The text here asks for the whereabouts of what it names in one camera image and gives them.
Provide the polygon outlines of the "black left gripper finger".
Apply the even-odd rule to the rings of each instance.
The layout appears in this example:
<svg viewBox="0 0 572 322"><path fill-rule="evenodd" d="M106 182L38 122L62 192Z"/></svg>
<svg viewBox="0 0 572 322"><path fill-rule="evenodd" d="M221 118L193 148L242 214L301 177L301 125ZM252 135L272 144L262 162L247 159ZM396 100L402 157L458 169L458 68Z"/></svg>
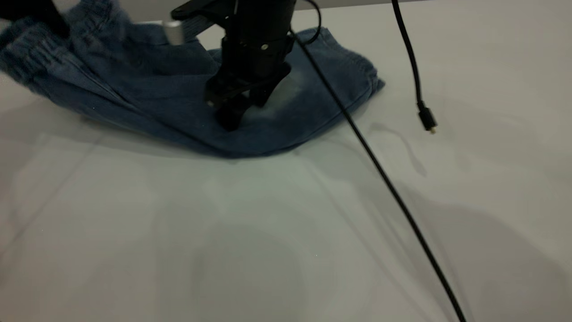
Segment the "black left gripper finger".
<svg viewBox="0 0 572 322"><path fill-rule="evenodd" d="M42 21L62 38L68 38L70 28L52 0L42 2Z"/></svg>

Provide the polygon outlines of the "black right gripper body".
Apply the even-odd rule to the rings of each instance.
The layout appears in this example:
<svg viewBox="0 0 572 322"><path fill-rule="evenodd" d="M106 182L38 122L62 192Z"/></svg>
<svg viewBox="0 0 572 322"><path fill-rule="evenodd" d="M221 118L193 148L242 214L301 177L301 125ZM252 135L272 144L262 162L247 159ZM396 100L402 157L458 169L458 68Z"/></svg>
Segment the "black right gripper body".
<svg viewBox="0 0 572 322"><path fill-rule="evenodd" d="M225 37L221 43L221 67L205 87L204 100L219 108L224 99L233 98L249 90L264 79L291 72L286 56L294 47L292 37L274 42L248 43Z"/></svg>

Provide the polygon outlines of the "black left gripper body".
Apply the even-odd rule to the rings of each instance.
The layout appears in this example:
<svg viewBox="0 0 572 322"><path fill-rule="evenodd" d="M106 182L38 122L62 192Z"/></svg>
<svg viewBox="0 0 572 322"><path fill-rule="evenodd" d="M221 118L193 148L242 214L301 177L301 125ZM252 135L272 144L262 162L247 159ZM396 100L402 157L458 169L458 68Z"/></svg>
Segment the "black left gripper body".
<svg viewBox="0 0 572 322"><path fill-rule="evenodd" d="M17 21L25 17L37 17L45 7L44 0L1 0L0 18Z"/></svg>

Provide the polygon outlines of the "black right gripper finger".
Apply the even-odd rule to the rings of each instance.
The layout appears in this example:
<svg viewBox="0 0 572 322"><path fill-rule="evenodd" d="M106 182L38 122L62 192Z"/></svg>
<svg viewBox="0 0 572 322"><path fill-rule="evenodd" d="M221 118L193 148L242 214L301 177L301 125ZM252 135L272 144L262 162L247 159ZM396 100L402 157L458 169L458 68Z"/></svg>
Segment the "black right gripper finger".
<svg viewBox="0 0 572 322"><path fill-rule="evenodd" d="M249 90L249 100L252 105L263 107L269 100L276 86L283 80L281 75L274 75L264 79Z"/></svg>
<svg viewBox="0 0 572 322"><path fill-rule="evenodd" d="M216 110L216 122L226 131L235 131L251 106L251 100L243 94L224 99Z"/></svg>

